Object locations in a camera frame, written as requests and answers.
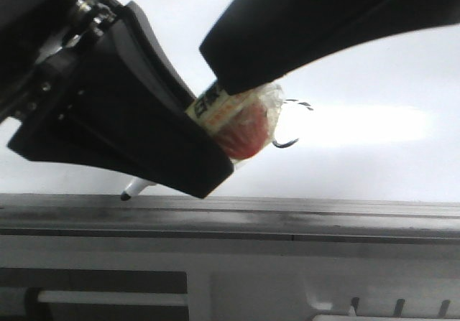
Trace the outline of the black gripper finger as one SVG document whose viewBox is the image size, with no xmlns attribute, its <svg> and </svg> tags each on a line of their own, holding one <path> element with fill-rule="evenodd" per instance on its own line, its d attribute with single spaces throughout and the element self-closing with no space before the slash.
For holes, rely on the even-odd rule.
<svg viewBox="0 0 460 321">
<path fill-rule="evenodd" d="M 112 10 L 99 37 L 38 65 L 8 142 L 34 162 L 123 172 L 204 198 L 234 166 L 187 114 L 193 102 L 134 2 Z"/>
<path fill-rule="evenodd" d="M 459 0 L 233 0 L 200 51 L 234 95 L 355 45 L 458 23 Z"/>
</svg>

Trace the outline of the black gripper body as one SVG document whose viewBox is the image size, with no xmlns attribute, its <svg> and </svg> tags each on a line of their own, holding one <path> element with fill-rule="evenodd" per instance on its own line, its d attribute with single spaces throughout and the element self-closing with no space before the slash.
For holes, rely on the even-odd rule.
<svg viewBox="0 0 460 321">
<path fill-rule="evenodd" d="M 1 0 L 1 118 L 67 111 L 84 55 L 119 19 L 118 0 Z"/>
</svg>

